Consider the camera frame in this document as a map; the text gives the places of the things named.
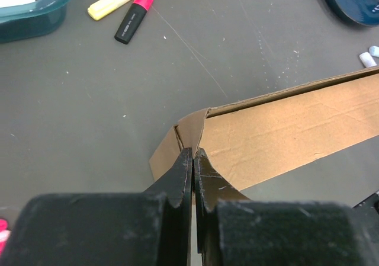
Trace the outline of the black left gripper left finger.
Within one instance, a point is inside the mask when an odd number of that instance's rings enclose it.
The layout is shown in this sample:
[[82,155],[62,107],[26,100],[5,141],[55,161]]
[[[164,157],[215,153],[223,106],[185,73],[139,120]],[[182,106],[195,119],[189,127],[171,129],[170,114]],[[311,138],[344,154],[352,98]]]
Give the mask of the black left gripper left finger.
[[192,150],[141,193],[32,198],[12,227],[2,265],[190,265]]

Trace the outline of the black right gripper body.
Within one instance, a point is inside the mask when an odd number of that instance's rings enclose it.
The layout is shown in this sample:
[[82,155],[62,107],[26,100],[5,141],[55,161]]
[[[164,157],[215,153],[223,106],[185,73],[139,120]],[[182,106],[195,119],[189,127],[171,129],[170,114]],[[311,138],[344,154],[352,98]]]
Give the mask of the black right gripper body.
[[353,209],[363,216],[378,216],[378,191],[358,203]]

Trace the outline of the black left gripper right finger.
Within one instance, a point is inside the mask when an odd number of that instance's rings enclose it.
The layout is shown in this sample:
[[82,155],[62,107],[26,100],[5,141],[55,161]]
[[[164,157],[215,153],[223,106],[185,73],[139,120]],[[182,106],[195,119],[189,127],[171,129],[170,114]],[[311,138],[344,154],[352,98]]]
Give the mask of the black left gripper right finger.
[[377,265],[378,216],[319,201],[253,201],[206,152],[194,158],[197,248],[204,265]]

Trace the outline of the brown cardboard box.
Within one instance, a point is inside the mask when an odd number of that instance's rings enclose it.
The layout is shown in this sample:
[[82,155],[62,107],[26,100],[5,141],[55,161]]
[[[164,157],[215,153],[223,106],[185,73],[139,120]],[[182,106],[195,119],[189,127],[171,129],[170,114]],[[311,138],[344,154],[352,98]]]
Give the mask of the brown cardboard box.
[[378,69],[334,76],[180,119],[150,158],[155,179],[204,149],[238,190],[378,136]]

